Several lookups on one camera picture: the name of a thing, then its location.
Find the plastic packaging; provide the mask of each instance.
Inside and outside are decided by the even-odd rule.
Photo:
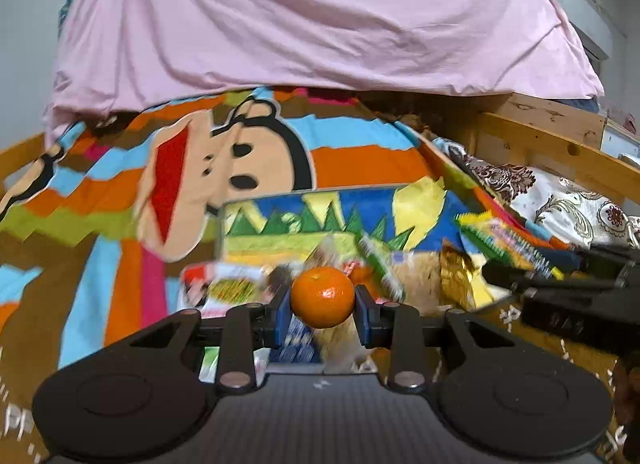
[[[334,235],[326,235],[305,260],[304,270],[314,267],[338,267],[340,255],[335,247]]]
[[[455,249],[443,247],[440,253],[441,303],[453,304],[456,308],[475,310],[494,301],[481,269],[476,269],[468,256]]]
[[[479,215],[465,213],[458,215],[456,221],[461,232],[475,243],[485,256],[498,259],[505,265],[534,270],[545,277],[563,278],[562,272],[552,267],[533,245],[490,212]]]
[[[324,373],[359,374],[376,371],[376,365],[369,358],[370,350],[360,344],[353,316],[330,329],[314,330],[314,338],[321,349]]]
[[[395,251],[391,253],[391,270],[404,288],[404,302],[421,315],[439,315],[440,253]]]
[[[364,285],[376,303],[388,301],[380,288],[380,279],[376,278],[373,269],[360,259],[345,261],[341,266],[353,285]]]
[[[271,351],[269,361],[270,366],[277,364],[278,371],[283,373],[298,373],[301,364],[321,364],[322,357],[314,341],[313,330],[292,316],[283,346]]]
[[[379,279],[380,287],[385,297],[402,303],[405,298],[404,288],[402,288],[402,284],[392,272],[391,267],[378,251],[376,244],[367,233],[358,232],[355,236],[358,242],[358,250],[373,269],[374,275]]]
[[[265,294],[269,268],[210,261],[188,265],[180,273],[178,310],[197,308],[203,318],[222,317],[231,307],[257,301]]]

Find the orange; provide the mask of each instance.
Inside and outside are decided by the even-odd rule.
[[[314,329],[335,327],[353,311],[355,291],[351,280],[335,267],[305,270],[291,287],[291,309]]]

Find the pink blanket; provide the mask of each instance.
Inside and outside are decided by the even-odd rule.
[[[603,93],[549,0],[75,0],[47,127],[261,84]]]

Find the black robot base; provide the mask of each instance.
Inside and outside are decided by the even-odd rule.
[[[276,348],[289,288],[225,318],[176,313],[47,379],[33,415],[50,464],[600,462],[612,417],[589,372],[473,314],[425,319],[356,288],[366,347],[391,350],[389,377],[268,375],[254,349]],[[198,380],[205,346],[220,346],[214,384]],[[424,346],[449,372],[432,383]]]

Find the wooden bed rail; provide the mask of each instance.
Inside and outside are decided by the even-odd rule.
[[[34,135],[0,151],[0,199],[6,189],[4,179],[31,164],[44,152],[44,134]]]
[[[444,136],[492,164],[544,169],[621,204],[640,203],[640,170],[596,148],[492,112],[448,114]]]

